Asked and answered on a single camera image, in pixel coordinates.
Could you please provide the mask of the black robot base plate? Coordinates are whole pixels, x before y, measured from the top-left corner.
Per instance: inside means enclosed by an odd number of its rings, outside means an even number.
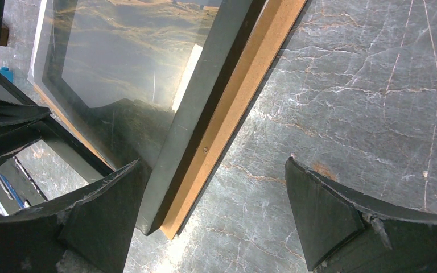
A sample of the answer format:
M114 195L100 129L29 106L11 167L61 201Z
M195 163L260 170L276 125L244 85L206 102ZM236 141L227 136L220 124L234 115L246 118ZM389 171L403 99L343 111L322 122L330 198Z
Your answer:
M11 183L28 208L48 200L16 156L0 165L0 173ZM9 199L0 185L0 214L7 216L19 210L22 209L19 208L17 202Z

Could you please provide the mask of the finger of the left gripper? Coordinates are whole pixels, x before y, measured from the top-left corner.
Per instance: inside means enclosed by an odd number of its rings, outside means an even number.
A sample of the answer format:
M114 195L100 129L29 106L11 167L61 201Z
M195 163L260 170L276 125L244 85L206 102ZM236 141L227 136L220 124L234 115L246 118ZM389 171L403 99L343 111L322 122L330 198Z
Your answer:
M37 125L50 115L51 112L46 107L0 100L0 165L41 140L42 134Z

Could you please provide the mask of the small brown wooden block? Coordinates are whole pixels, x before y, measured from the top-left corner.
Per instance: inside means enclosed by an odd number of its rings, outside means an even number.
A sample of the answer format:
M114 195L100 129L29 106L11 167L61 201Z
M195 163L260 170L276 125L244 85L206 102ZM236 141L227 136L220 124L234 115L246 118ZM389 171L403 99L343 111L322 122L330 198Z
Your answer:
M9 43L9 28L3 23L1 25L0 46L7 47Z

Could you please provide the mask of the black picture frame with photo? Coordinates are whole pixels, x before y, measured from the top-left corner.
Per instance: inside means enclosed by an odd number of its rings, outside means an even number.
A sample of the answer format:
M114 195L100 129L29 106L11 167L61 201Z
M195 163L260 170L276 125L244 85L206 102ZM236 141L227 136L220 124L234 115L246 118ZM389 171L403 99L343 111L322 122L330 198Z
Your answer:
M193 158L208 122L265 6L264 1L220 1L221 6L176 110L122 99L90 108L75 97L61 102L36 85L72 122L78 150L88 142L100 175L135 160L150 169L145 176L145 206L136 226L144 234L162 223L175 196L174 185Z

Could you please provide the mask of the brown fibreboard backing board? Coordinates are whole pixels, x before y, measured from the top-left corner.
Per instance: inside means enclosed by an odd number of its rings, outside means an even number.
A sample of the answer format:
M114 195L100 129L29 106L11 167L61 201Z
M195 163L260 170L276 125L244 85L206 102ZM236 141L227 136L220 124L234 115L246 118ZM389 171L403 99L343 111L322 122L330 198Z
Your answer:
M305 1L267 1L215 107L160 227L172 240L238 126Z

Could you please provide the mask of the mountain landscape photo print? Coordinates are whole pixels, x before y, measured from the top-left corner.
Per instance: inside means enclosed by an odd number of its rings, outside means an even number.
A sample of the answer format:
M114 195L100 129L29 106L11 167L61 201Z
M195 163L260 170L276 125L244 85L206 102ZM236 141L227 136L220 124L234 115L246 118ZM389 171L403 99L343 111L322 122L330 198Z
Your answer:
M176 110L220 1L42 1L28 78L54 100Z

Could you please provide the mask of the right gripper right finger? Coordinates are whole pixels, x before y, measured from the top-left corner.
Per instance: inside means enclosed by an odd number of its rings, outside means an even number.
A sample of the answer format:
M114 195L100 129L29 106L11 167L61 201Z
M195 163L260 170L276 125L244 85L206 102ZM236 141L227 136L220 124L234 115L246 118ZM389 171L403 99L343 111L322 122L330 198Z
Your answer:
M288 198L311 272L437 272L437 214L365 195L288 158Z

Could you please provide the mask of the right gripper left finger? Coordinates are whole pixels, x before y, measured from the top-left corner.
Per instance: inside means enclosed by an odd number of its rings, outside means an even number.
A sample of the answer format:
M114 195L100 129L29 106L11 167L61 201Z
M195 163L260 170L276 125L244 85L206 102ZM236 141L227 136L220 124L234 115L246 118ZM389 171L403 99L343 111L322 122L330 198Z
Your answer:
M59 272L73 258L122 272L143 197L143 164L53 200L0 215L0 272Z

